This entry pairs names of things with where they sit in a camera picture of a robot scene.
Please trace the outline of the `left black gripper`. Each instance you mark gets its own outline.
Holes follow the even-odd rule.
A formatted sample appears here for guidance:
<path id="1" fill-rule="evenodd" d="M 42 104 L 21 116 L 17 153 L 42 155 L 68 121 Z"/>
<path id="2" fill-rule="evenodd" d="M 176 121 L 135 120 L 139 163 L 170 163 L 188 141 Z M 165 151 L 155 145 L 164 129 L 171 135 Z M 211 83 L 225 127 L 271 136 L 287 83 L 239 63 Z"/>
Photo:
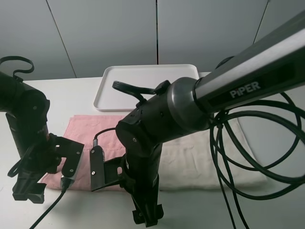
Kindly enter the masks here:
<path id="1" fill-rule="evenodd" d="M 45 173 L 55 173 L 57 167 L 61 163 L 61 157 L 57 153 L 56 147 L 57 136 L 49 134 L 46 142 L 36 142 L 28 147 L 25 155 L 9 170 L 8 176 L 18 176 L 17 182 L 14 185 L 12 196 L 15 200 L 29 199 L 34 204 L 44 203 L 44 191 L 46 184 L 36 183 L 28 193 L 27 186 L 21 182 L 21 177 L 26 176 L 26 173 L 31 175 L 44 175 Z"/>

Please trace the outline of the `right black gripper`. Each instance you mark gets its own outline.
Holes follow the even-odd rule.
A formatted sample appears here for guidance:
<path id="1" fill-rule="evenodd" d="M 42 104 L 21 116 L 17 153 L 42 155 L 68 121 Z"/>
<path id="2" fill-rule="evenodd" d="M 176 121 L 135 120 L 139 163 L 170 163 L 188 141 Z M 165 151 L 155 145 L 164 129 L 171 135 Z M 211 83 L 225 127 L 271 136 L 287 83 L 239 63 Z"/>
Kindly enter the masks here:
<path id="1" fill-rule="evenodd" d="M 161 152 L 162 144 L 144 150 L 126 149 L 123 187 L 131 194 L 136 206 L 137 210 L 132 211 L 136 225 L 155 226 L 164 216 L 162 204 L 157 204 Z"/>

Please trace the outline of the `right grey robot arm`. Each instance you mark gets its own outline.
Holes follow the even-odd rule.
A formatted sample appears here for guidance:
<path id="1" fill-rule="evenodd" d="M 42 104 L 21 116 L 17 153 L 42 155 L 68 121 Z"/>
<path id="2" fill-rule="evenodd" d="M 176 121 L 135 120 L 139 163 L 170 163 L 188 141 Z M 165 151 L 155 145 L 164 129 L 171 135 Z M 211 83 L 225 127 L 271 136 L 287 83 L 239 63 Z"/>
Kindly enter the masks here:
<path id="1" fill-rule="evenodd" d="M 228 126 L 228 120 L 257 116 L 282 124 L 304 140 L 301 127 L 265 112 L 229 114 L 242 105 L 268 105 L 304 117 L 292 103 L 266 100 L 305 83 L 305 14 L 297 16 L 198 80 L 182 77 L 156 88 L 115 81 L 113 88 L 138 99 L 136 108 L 115 128 L 126 149 L 121 187 L 132 196 L 136 224 L 154 226 L 163 217 L 157 203 L 159 162 L 165 142 L 203 130 Z"/>

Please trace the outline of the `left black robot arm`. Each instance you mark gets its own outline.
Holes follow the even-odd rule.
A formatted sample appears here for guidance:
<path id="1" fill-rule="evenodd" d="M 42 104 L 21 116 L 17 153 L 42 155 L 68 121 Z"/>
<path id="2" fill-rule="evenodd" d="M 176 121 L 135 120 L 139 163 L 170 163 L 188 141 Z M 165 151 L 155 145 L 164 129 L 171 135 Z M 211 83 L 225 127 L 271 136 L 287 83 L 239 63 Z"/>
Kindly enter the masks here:
<path id="1" fill-rule="evenodd" d="M 42 204 L 46 185 L 39 180 L 59 165 L 55 137 L 47 127 L 49 108 L 50 101 L 41 91 L 21 79 L 0 74 L 0 110 L 5 113 L 20 156 L 8 172 L 9 177 L 17 177 L 12 189 L 16 201 Z"/>

